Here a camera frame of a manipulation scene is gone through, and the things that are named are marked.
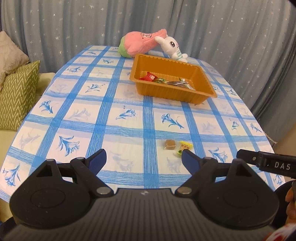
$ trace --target finger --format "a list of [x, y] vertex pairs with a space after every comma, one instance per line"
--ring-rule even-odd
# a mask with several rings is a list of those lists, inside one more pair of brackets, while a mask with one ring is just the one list
[[286, 202], [291, 202], [294, 200], [293, 189], [290, 188], [286, 195]]
[[286, 220], [286, 224], [288, 224], [288, 223], [296, 223], [296, 219], [291, 219], [288, 217]]
[[286, 214], [291, 219], [296, 219], [296, 209], [294, 201], [290, 202], [287, 206]]

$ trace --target blue checkered tablecloth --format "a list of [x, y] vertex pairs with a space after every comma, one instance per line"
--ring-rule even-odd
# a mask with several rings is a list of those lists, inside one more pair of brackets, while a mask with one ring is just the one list
[[[150, 51], [151, 55], [163, 56]], [[218, 98], [200, 105], [141, 96], [129, 80], [133, 59], [117, 47], [89, 46], [55, 75], [26, 117], [0, 172], [0, 197], [17, 187], [46, 158], [69, 162], [100, 148], [107, 163], [98, 176], [111, 188], [164, 188], [174, 191], [189, 172], [164, 141], [193, 144], [198, 156], [231, 162], [239, 149], [273, 152], [261, 127], [226, 80], [204, 61], [202, 67]], [[279, 175], [253, 167], [274, 190]]]

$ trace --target metal screw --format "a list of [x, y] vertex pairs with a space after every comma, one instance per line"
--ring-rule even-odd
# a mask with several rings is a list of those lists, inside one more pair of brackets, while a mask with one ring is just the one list
[[190, 194], [192, 192], [192, 189], [189, 187], [180, 187], [177, 189], [178, 193], [182, 195]]
[[101, 195], [106, 195], [111, 192], [111, 189], [109, 187], [100, 187], [97, 188], [96, 192]]

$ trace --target white bunny plush toy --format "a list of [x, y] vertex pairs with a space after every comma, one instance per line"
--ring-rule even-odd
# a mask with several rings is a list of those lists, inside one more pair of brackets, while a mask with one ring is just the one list
[[160, 44], [163, 51], [170, 58], [187, 63], [186, 59], [188, 55], [185, 53], [181, 53], [179, 49], [179, 44], [173, 37], [166, 36], [166, 38], [162, 38], [160, 36], [156, 36], [155, 41]]

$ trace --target pink plush toy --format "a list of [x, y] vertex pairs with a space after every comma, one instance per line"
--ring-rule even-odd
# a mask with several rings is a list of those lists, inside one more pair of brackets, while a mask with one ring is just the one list
[[167, 31], [161, 29], [152, 34], [137, 31], [129, 32], [121, 38], [118, 52], [126, 58], [133, 58], [137, 53], [147, 53], [158, 45], [154, 39], [156, 36], [165, 38], [167, 36]]

